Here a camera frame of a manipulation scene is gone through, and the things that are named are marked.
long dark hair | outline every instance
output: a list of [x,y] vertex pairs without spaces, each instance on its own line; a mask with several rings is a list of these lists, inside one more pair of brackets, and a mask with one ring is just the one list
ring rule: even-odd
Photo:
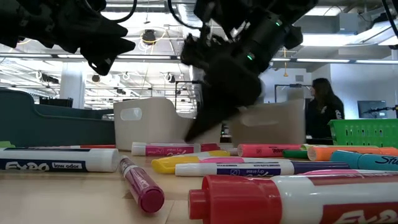
[[341,103],[341,100],[335,95],[327,78],[317,78],[312,81],[312,88],[315,90],[315,99],[318,102],[318,108]]

black jacket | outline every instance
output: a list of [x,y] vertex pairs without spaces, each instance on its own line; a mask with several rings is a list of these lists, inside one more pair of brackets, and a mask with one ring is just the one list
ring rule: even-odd
[[318,109],[317,105],[317,100],[312,100],[305,112],[307,135],[313,138],[330,138],[331,132],[328,123],[333,119],[344,119],[343,102],[336,96],[321,110]]

green plastic basket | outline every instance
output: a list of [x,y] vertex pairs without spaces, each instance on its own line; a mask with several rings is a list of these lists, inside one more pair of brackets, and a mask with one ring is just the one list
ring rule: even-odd
[[398,148],[398,119],[332,120],[334,145]]

woman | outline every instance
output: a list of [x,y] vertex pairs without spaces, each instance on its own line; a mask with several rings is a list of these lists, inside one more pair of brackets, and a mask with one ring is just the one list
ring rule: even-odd
[[305,113],[307,135],[312,138],[330,138],[330,120],[344,119],[343,102],[334,94],[329,80],[317,78],[312,82],[314,99]]

wooden table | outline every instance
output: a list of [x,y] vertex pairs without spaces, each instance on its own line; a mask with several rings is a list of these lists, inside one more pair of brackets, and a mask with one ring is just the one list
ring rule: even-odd
[[163,189],[166,201],[155,215],[144,215],[120,170],[107,173],[0,173],[0,224],[192,224],[188,191],[200,189],[202,177],[157,174],[154,157],[132,160]]

